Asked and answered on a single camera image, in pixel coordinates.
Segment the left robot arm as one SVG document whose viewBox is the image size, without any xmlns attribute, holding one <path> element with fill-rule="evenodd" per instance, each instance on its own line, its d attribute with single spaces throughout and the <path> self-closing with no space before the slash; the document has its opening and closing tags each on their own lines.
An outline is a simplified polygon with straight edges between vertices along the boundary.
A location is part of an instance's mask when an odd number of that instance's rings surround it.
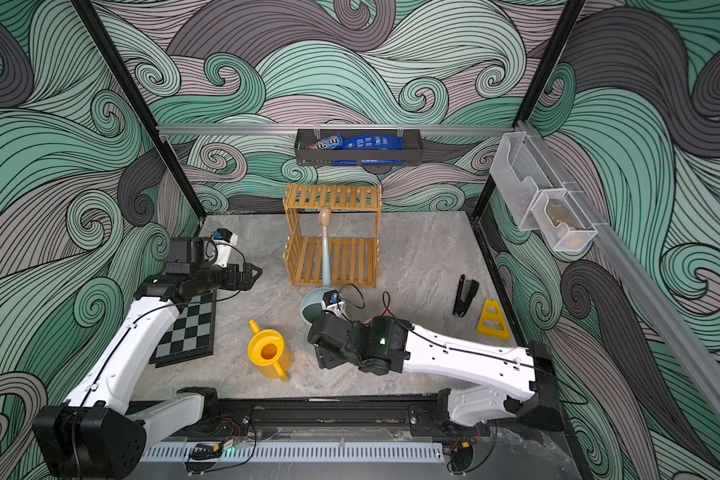
<svg viewBox="0 0 720 480">
<path fill-rule="evenodd" d="M 128 409 L 138 379 L 182 309 L 194 297 L 218 289 L 248 291 L 261 274 L 261 268 L 245 262 L 170 267 L 147 278 L 91 370 L 61 404 L 42 408 L 33 421 L 50 474 L 123 479 L 146 450 L 216 413 L 218 396 L 210 387 L 185 388 L 135 414 Z"/>
</svg>

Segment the light blue watering can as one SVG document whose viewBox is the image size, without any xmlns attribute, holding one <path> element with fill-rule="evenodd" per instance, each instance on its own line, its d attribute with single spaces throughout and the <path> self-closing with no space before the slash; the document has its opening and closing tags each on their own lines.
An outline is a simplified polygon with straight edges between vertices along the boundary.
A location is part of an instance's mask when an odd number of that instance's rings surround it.
<svg viewBox="0 0 720 480">
<path fill-rule="evenodd" d="M 318 272 L 321 274 L 320 279 L 322 285 L 308 293 L 302 300 L 300 307 L 302 320 L 308 326 L 311 326 L 324 311 L 321 304 L 323 294 L 328 290 L 337 290 L 332 285 L 332 268 L 329 238 L 329 227 L 331 225 L 331 218 L 331 208 L 323 207 L 318 215 L 318 223 L 321 227 L 321 236 L 318 242 L 318 246 L 320 247 L 319 259 L 321 260 L 321 266 L 319 267 Z"/>
</svg>

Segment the yellow watering can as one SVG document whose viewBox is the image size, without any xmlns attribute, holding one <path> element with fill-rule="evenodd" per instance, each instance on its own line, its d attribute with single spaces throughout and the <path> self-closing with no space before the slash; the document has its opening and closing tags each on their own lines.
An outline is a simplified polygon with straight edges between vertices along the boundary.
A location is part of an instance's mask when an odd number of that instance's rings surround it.
<svg viewBox="0 0 720 480">
<path fill-rule="evenodd" d="M 261 328 L 255 320 L 249 321 L 249 327 L 253 334 L 247 347 L 249 360 L 263 377 L 287 382 L 292 355 L 282 334 Z"/>
</svg>

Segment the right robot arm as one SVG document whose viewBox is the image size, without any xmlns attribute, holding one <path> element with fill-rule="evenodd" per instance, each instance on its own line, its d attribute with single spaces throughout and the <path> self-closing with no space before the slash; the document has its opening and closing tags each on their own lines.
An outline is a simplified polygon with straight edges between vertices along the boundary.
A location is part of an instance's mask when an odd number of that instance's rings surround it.
<svg viewBox="0 0 720 480">
<path fill-rule="evenodd" d="M 363 373 L 426 373 L 468 383 L 441 399 L 448 422 L 464 427 L 513 420 L 544 431 L 564 427 L 552 355 L 541 342 L 526 347 L 490 346 L 456 339 L 392 316 L 369 322 L 328 311 L 310 326 L 308 342 L 318 365 L 351 364 Z"/>
</svg>

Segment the wooden two-tier shelf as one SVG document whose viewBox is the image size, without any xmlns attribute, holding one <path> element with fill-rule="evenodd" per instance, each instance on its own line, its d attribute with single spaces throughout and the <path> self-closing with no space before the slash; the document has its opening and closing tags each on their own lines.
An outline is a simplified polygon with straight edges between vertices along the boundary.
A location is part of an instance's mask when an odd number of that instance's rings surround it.
<svg viewBox="0 0 720 480">
<path fill-rule="evenodd" d="M 378 281 L 382 188 L 379 186 L 287 185 L 283 200 L 289 236 L 283 259 L 295 286 L 322 285 L 318 272 L 321 227 L 318 215 L 323 207 L 334 214 L 373 213 L 375 232 L 370 237 L 337 237 L 331 233 L 332 285 L 352 283 L 375 287 Z"/>
</svg>

